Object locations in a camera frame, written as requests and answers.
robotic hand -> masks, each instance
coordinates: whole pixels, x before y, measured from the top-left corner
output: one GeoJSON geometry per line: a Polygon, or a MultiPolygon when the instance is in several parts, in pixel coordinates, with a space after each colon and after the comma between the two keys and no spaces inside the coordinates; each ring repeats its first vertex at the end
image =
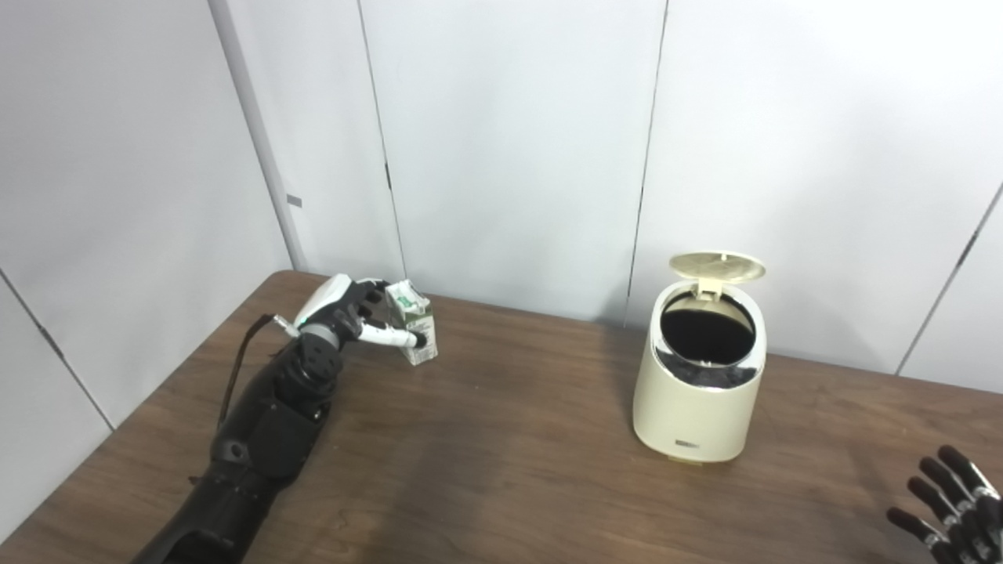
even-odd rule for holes
{"type": "Polygon", "coordinates": [[[425,337],[370,319],[387,283],[339,274],[290,324],[263,315],[238,351],[210,450],[210,465],[174,518],[132,564],[239,564],[280,491],[299,477],[334,397],[344,344],[420,347],[425,337]],[[252,378],[228,413],[248,342],[275,321],[293,340],[252,378]]]}
{"type": "Polygon", "coordinates": [[[888,520],[920,539],[938,564],[997,564],[1003,529],[999,494],[954,447],[941,447],[937,457],[940,462],[930,457],[921,460],[920,470],[940,490],[915,476],[908,487],[930,507],[947,533],[897,507],[888,510],[888,520]]]}
{"type": "Polygon", "coordinates": [[[365,278],[353,281],[345,274],[338,274],[317,288],[303,309],[296,314],[296,327],[320,324],[333,329],[342,342],[360,340],[389,346],[425,345],[425,336],[392,329],[381,321],[369,319],[372,312],[364,302],[379,303],[385,280],[365,278]]]}

white fingertip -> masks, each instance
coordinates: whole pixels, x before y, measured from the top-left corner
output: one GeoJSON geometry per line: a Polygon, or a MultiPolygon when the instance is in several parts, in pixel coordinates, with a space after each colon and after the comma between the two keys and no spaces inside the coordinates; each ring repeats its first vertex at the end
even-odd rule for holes
{"type": "Polygon", "coordinates": [[[365,322],[362,324],[359,340],[387,346],[413,347],[418,343],[418,338],[409,331],[390,327],[374,327],[365,322]]]}

panel seam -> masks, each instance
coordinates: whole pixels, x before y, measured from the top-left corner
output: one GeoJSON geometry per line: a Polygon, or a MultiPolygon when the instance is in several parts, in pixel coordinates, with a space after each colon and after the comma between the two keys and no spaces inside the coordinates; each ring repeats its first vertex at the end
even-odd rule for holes
{"type": "Polygon", "coordinates": [[[376,95],[376,75],[373,73],[372,55],[369,53],[369,35],[366,33],[366,18],[362,13],[362,0],[355,0],[359,10],[359,26],[362,29],[362,46],[366,51],[366,66],[369,69],[369,84],[373,91],[373,106],[376,109],[376,127],[379,129],[379,145],[383,150],[383,172],[386,173],[386,189],[390,193],[390,209],[393,211],[393,225],[397,230],[397,248],[400,250],[400,269],[407,278],[407,261],[404,260],[404,239],[400,236],[400,220],[397,217],[397,198],[390,182],[390,161],[386,154],[386,137],[383,134],[383,116],[379,109],[379,96],[376,95]]]}
{"type": "Polygon", "coordinates": [[[923,323],[920,324],[920,329],[917,331],[916,336],[913,337],[913,341],[909,343],[909,348],[906,349],[906,354],[902,357],[902,361],[899,362],[899,367],[895,369],[895,375],[902,375],[902,370],[906,367],[906,363],[909,362],[909,357],[913,355],[913,352],[916,350],[916,346],[920,343],[920,339],[923,338],[923,333],[926,332],[927,327],[930,325],[934,315],[937,313],[937,309],[944,300],[944,296],[946,296],[948,290],[951,289],[951,285],[954,283],[955,277],[958,276],[958,272],[961,271],[961,265],[963,265],[965,260],[968,259],[968,255],[975,246],[975,242],[982,233],[982,229],[986,226],[986,222],[989,221],[989,216],[991,216],[993,210],[996,209],[996,204],[999,203],[1001,195],[1003,195],[1003,184],[1000,184],[999,188],[996,189],[996,194],[989,202],[989,207],[986,208],[985,213],[982,214],[982,219],[979,221],[979,225],[976,226],[975,232],[972,233],[972,237],[969,238],[967,243],[965,243],[965,248],[962,250],[961,256],[958,258],[958,262],[955,263],[954,269],[951,271],[951,275],[947,277],[947,282],[944,283],[944,287],[941,288],[940,293],[937,294],[937,299],[934,300],[934,305],[930,308],[930,311],[927,312],[927,316],[923,319],[923,323]]]}
{"type": "Polygon", "coordinates": [[[272,208],[275,211],[276,221],[279,223],[279,233],[282,235],[286,245],[286,252],[289,253],[289,262],[294,270],[305,270],[304,257],[300,248],[299,236],[292,217],[288,214],[286,197],[288,196],[281,179],[278,163],[275,161],[275,154],[272,151],[272,143],[265,130],[264,117],[261,114],[261,105],[251,83],[251,71],[247,67],[247,59],[244,57],[240,39],[237,36],[237,24],[234,23],[233,12],[227,4],[227,0],[207,0],[209,11],[216,26],[216,35],[220,40],[223,49],[223,57],[227,61],[227,68],[230,70],[230,79],[237,93],[237,102],[241,106],[244,116],[244,123],[247,125],[248,134],[251,137],[251,146],[255,151],[255,158],[258,160],[258,167],[261,169],[265,187],[269,192],[269,199],[272,201],[272,208]],[[228,45],[225,39],[224,27],[229,26],[227,31],[237,42],[236,45],[228,45]]]}
{"type": "Polygon", "coordinates": [[[55,355],[59,358],[59,361],[62,362],[62,365],[66,368],[66,371],[69,372],[69,375],[73,377],[73,381],[75,381],[76,385],[80,387],[80,390],[83,391],[83,394],[87,396],[87,400],[90,401],[91,406],[94,407],[94,410],[97,411],[97,414],[101,416],[101,419],[104,421],[104,425],[107,426],[108,431],[114,432],[115,426],[111,424],[111,419],[109,419],[108,415],[104,412],[103,409],[101,409],[101,406],[97,404],[97,400],[94,398],[93,395],[91,395],[90,390],[87,389],[87,386],[83,384],[83,380],[80,379],[80,376],[76,373],[75,370],[73,370],[73,367],[69,365],[69,361],[66,359],[66,355],[63,354],[63,351],[62,349],[59,348],[58,343],[56,343],[55,339],[52,338],[52,334],[45,329],[45,327],[41,324],[41,322],[38,321],[38,317],[36,317],[35,313],[31,310],[30,307],[28,307],[27,302],[24,301],[24,298],[17,291],[17,288],[14,287],[14,283],[11,282],[10,278],[7,277],[7,273],[4,272],[3,268],[0,268],[0,278],[3,278],[4,284],[6,284],[8,288],[10,288],[10,292],[14,295],[14,299],[16,299],[19,304],[21,304],[21,308],[24,309],[24,312],[28,314],[28,318],[31,319],[32,323],[34,323],[35,328],[38,329],[38,332],[42,334],[42,337],[45,339],[45,342],[48,343],[49,347],[52,349],[52,352],[54,352],[55,355]]]}
{"type": "Polygon", "coordinates": [[[641,170],[641,191],[637,198],[637,221],[634,223],[634,247],[630,257],[630,272],[627,275],[627,299],[624,304],[622,326],[627,326],[627,316],[630,313],[630,293],[634,287],[634,264],[637,262],[637,241],[641,234],[641,210],[644,207],[644,188],[648,181],[648,157],[651,155],[651,133],[655,128],[655,103],[658,99],[658,76],[662,71],[662,49],[665,46],[665,26],[669,19],[669,0],[665,0],[665,10],[662,13],[662,34],[658,39],[658,59],[655,63],[655,84],[651,91],[651,112],[648,115],[648,138],[644,145],[644,165],[641,170]]]}

wooden table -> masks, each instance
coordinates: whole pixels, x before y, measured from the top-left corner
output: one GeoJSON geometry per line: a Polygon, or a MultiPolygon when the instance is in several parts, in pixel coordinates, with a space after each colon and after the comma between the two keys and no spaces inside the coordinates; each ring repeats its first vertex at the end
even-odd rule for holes
{"type": "MultiPolygon", "coordinates": [[[[14,535],[0,562],[124,563],[202,473],[237,345],[321,282],[269,278],[14,535]]],[[[439,357],[346,352],[334,414],[245,562],[928,563],[892,530],[944,443],[1003,477],[1003,396],[771,356],[748,446],[689,466],[631,429],[644,335],[434,301],[439,357]]],[[[284,342],[259,333],[245,378],[284,342]]]]}

robotic finger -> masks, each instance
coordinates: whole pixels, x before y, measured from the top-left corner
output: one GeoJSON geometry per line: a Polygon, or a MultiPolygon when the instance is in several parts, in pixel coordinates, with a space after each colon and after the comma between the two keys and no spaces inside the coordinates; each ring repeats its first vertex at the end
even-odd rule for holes
{"type": "Polygon", "coordinates": [[[944,491],[947,499],[954,505],[958,513],[972,508],[972,497],[962,488],[955,476],[939,462],[930,457],[924,457],[920,461],[920,470],[944,491]]]}
{"type": "Polygon", "coordinates": [[[394,329],[387,326],[382,321],[366,319],[362,322],[362,333],[359,334],[360,341],[387,346],[406,346],[421,348],[427,343],[427,339],[421,333],[412,333],[404,329],[394,329]]]}
{"type": "Polygon", "coordinates": [[[960,522],[958,512],[955,511],[954,506],[944,499],[943,494],[937,488],[934,488],[925,480],[916,476],[910,478],[906,486],[914,496],[927,504],[927,507],[934,512],[934,515],[937,516],[937,519],[941,523],[952,527],[960,522]]]}
{"type": "Polygon", "coordinates": [[[888,520],[927,545],[937,564],[962,564],[961,558],[947,537],[926,521],[897,507],[888,510],[888,520]]]}
{"type": "Polygon", "coordinates": [[[972,464],[965,455],[958,452],[950,445],[945,445],[937,451],[939,458],[955,476],[961,479],[961,483],[971,492],[972,497],[980,498],[989,496],[999,499],[999,493],[989,484],[986,477],[982,475],[979,468],[972,464]]]}

